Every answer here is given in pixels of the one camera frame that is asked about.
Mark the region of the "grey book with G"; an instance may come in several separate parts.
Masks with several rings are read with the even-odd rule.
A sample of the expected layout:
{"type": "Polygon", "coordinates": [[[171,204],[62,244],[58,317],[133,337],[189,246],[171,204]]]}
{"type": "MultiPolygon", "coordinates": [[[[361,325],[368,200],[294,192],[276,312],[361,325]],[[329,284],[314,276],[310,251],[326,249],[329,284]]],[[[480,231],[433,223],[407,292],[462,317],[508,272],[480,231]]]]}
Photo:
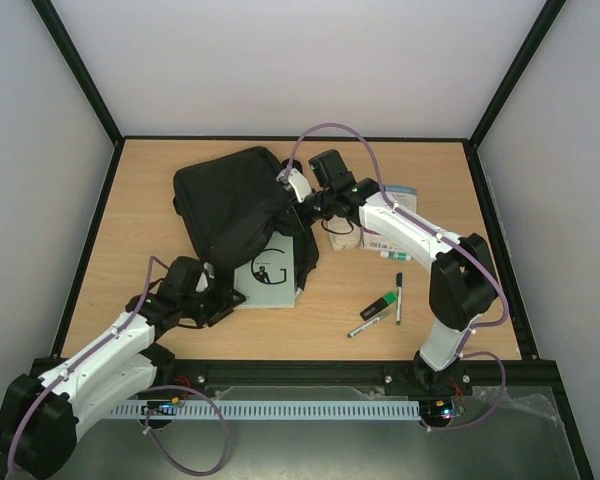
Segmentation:
{"type": "Polygon", "coordinates": [[[274,232],[264,250],[234,271],[234,289],[246,300],[238,309],[295,306],[293,238],[274,232]]]}

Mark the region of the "beige pencil case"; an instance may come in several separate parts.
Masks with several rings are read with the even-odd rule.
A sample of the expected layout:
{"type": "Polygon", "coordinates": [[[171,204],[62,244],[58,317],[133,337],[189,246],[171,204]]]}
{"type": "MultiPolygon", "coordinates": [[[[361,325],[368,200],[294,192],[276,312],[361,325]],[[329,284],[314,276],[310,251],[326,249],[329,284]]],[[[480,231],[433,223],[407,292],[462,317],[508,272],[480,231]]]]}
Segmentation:
{"type": "Polygon", "coordinates": [[[360,245],[361,229],[348,219],[334,216],[327,221],[326,230],[335,251],[352,250],[360,245]]]}

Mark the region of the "black student bag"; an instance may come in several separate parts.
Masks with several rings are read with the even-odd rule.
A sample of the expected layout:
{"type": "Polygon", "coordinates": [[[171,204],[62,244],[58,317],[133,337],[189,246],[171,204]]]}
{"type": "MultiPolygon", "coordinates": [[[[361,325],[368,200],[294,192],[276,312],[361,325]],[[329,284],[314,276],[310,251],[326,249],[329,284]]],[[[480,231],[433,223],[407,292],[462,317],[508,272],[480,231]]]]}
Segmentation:
{"type": "MultiPolygon", "coordinates": [[[[266,147],[250,147],[190,165],[173,177],[176,213],[203,262],[231,281],[234,271],[259,255],[277,231],[277,216],[292,207],[276,180],[283,164],[266,147]]],[[[295,286],[306,288],[319,260],[311,230],[294,239],[295,286]]]]}

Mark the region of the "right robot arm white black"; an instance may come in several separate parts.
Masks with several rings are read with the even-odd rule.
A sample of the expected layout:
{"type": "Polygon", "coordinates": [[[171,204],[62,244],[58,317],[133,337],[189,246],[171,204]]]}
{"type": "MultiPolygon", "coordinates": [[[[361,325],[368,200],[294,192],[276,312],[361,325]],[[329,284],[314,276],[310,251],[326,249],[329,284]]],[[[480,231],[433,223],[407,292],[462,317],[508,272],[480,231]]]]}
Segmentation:
{"type": "Polygon", "coordinates": [[[378,181],[356,180],[336,150],[313,157],[309,166],[318,190],[290,162],[277,176],[303,224],[345,218],[385,237],[429,273],[434,321],[414,356],[412,376],[421,389],[440,390],[450,381],[471,330],[497,297],[486,240],[478,234],[459,236],[401,208],[378,181]]]}

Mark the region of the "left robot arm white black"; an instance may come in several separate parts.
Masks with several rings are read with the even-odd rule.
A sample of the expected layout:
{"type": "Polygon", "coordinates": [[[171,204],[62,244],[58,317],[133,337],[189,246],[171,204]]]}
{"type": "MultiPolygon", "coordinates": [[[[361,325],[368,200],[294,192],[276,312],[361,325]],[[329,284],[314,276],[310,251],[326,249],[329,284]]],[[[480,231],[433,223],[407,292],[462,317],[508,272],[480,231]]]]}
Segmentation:
{"type": "Polygon", "coordinates": [[[159,339],[184,319],[212,326],[245,300],[209,263],[180,256],[145,278],[116,320],[86,347],[36,376],[22,374],[0,408],[0,452],[11,473],[54,475],[79,440],[125,400],[142,393],[195,394],[176,382],[175,356],[159,339]]]}

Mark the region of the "green glue stick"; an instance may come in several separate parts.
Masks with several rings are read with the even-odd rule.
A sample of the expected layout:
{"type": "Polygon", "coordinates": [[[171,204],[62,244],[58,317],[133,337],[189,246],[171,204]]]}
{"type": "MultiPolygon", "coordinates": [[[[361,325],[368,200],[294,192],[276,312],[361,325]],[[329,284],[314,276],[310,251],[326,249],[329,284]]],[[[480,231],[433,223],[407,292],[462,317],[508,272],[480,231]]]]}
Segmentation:
{"type": "Polygon", "coordinates": [[[383,259],[391,259],[398,261],[409,261],[411,256],[403,252],[381,251],[380,257],[383,259]]]}

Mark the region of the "green black highlighter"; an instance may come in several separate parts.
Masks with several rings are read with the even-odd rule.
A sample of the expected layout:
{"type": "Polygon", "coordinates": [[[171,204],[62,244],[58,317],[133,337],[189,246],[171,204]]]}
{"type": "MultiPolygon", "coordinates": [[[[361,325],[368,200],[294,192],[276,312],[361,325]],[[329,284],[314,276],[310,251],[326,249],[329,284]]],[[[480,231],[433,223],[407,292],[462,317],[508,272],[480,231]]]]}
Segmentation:
{"type": "Polygon", "coordinates": [[[397,294],[394,291],[390,291],[363,309],[360,312],[360,317],[363,320],[372,319],[396,301],[397,294]]]}

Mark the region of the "colourful booklet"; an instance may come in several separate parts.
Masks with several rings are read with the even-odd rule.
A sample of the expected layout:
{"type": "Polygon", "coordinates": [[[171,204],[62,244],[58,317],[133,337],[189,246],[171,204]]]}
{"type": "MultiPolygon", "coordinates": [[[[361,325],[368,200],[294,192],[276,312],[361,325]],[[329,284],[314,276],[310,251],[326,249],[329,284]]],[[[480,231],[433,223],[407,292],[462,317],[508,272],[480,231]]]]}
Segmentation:
{"type": "MultiPolygon", "coordinates": [[[[418,193],[415,188],[399,185],[386,185],[386,193],[396,201],[403,210],[409,210],[412,213],[417,212],[418,193]]],[[[387,251],[405,253],[405,250],[398,244],[389,240],[386,236],[378,233],[374,229],[364,227],[362,229],[361,246],[363,249],[374,251],[387,251]]]]}

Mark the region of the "green capped marker pen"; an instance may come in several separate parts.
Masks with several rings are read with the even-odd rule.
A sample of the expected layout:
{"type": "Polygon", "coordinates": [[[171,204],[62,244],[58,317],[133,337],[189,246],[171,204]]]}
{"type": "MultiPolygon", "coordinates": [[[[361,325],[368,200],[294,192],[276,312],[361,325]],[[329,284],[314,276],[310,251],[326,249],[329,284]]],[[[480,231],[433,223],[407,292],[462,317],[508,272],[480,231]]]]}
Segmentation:
{"type": "Polygon", "coordinates": [[[350,332],[348,332],[347,337],[348,338],[356,337],[357,335],[369,330],[372,326],[381,322],[387,316],[388,316],[388,313],[381,313],[381,314],[375,316],[374,318],[367,320],[362,325],[360,325],[360,326],[356,327],[355,329],[351,330],[350,332]]]}

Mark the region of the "blue capped marker pen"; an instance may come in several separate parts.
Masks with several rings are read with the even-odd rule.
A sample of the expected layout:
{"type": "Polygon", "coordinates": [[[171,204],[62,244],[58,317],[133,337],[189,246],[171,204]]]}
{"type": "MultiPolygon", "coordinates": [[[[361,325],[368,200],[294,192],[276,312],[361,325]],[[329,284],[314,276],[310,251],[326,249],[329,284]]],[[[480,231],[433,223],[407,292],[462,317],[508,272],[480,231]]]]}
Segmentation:
{"type": "Polygon", "coordinates": [[[403,273],[396,275],[396,325],[402,323],[402,305],[403,305],[403,273]]]}

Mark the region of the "black aluminium frame rail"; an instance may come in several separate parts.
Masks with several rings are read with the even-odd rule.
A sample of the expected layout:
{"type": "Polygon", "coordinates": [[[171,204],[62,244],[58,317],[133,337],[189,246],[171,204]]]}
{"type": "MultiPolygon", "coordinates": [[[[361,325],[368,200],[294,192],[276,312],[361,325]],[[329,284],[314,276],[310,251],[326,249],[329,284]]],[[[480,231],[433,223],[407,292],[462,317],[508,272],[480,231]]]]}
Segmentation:
{"type": "Polygon", "coordinates": [[[177,376],[190,381],[202,393],[233,386],[275,387],[382,387],[388,396],[433,398],[449,396],[458,386],[468,393],[476,386],[564,387],[558,367],[550,360],[505,360],[499,368],[494,360],[463,360],[449,373],[439,374],[425,388],[416,381],[411,361],[230,361],[176,360],[168,375],[159,374],[157,385],[177,376]]]}

